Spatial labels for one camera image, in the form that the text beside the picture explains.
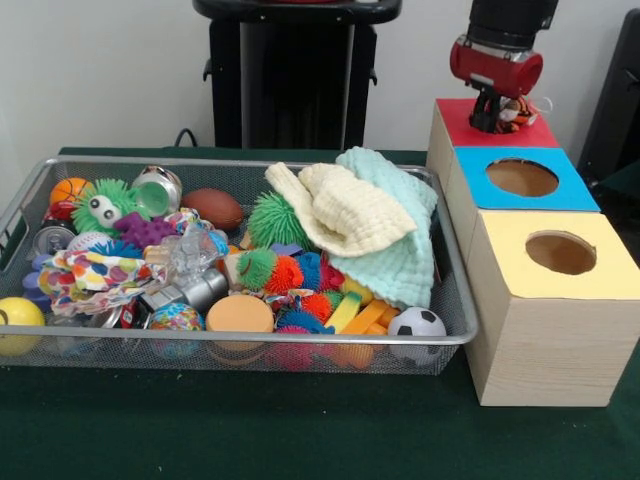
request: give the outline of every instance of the metal mesh basket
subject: metal mesh basket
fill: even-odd
[[[0,297],[21,296],[30,271],[31,245],[47,209],[49,192],[66,177],[121,178],[128,182],[148,164],[163,165],[182,180],[184,191],[212,187],[230,192],[248,214],[270,190],[269,162],[111,157],[58,157],[41,163],[0,219]],[[293,170],[305,164],[288,164]],[[437,180],[423,168],[401,167],[431,184],[440,200],[432,219],[432,241],[440,281],[431,309],[444,321],[447,337],[372,335],[281,335],[215,332],[17,327],[0,325],[2,341],[37,336],[22,356],[0,356],[0,365],[363,372],[437,375],[459,345],[477,330],[475,307]],[[238,241],[245,225],[230,239]]]

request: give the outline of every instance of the green fuzzy ball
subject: green fuzzy ball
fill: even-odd
[[[80,233],[103,232],[113,238],[118,238],[120,237],[118,230],[100,225],[98,219],[91,213],[89,202],[96,195],[103,195],[120,209],[123,217],[132,212],[139,212],[142,218],[149,220],[149,216],[136,203],[137,194],[137,189],[129,188],[122,180],[110,178],[98,180],[95,183],[95,187],[89,186],[85,188],[82,197],[75,202],[76,209],[71,214],[73,225]]]
[[[262,289],[271,278],[277,261],[275,252],[266,248],[243,253],[238,261],[238,282],[249,290]]]
[[[338,308],[338,305],[340,305],[340,302],[342,302],[342,299],[344,298],[342,293],[336,292],[335,290],[326,290],[322,293],[329,299],[332,311],[335,311],[335,309]]]
[[[304,250],[313,249],[298,221],[293,207],[279,193],[263,193],[249,217],[249,235],[256,247],[269,248],[274,243],[296,243]]]

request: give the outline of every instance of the yellow cloth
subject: yellow cloth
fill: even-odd
[[[266,178],[293,207],[311,241],[334,255],[378,252],[418,228],[395,198],[340,165],[311,165],[296,177],[278,163]]]

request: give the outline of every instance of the soccer ball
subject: soccer ball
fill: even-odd
[[[444,322],[431,310],[411,307],[391,320],[389,335],[413,337],[445,337]],[[398,359],[416,367],[435,364],[442,356],[442,348],[436,345],[391,345],[391,353]]]

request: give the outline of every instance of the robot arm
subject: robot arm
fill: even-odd
[[[454,76],[480,91],[471,126],[495,131],[500,98],[528,94],[542,73],[542,56],[533,51],[547,30],[558,0],[474,0],[469,29],[451,50]]]

